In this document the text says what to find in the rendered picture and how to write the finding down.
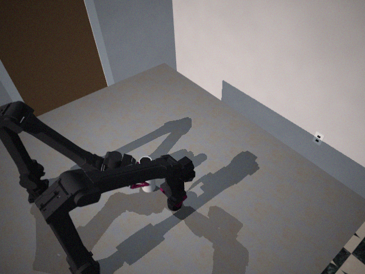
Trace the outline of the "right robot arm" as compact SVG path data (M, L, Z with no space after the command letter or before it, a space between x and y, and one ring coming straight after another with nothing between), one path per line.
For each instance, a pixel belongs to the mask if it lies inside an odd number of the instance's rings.
M184 182L195 178L194 165L186 156L176 161L170 155L162 155L150 162L105 171L84 172L82 168L65 171L34 201L67 254L72 274L100 274L100 268L92 252L84 247L69 212L97 203L102 193L163 178L169 187L180 182L179 194L185 190Z

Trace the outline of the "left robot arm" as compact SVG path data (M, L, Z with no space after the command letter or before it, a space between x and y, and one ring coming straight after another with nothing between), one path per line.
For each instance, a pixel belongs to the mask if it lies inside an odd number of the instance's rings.
M121 167L136 164L132 155L124 154L122 157L118 151L108 151L105 158L102 158L80 148L41 122L33 112L34 109L22 101L0 106L0 139L18 168L19 184L29 192L29 203L34 203L45 192L49 181L40 180L45 175L44 167L30 158L18 135L22 130L71 159L85 172L119 168L122 158Z

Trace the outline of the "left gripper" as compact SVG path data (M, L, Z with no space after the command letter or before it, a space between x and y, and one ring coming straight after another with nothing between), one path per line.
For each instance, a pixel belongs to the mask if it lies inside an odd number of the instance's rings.
M130 188L134 189L134 188L145 187L145 186L149 186L149 183L142 182L141 184L134 184L134 185L131 185Z

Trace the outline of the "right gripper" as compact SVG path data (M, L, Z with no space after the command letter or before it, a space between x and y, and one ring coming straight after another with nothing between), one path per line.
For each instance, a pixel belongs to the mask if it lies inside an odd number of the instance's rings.
M178 183L178 185L179 185L179 183ZM163 184L160 185L160 190L167 196L167 198L173 203L174 206L179 208L179 206L181 206L182 202L187 198L186 191L183 190L182 192L180 192L178 194L177 186L175 186L175 187L167 186L167 188L166 188L166 186L167 185L164 182Z

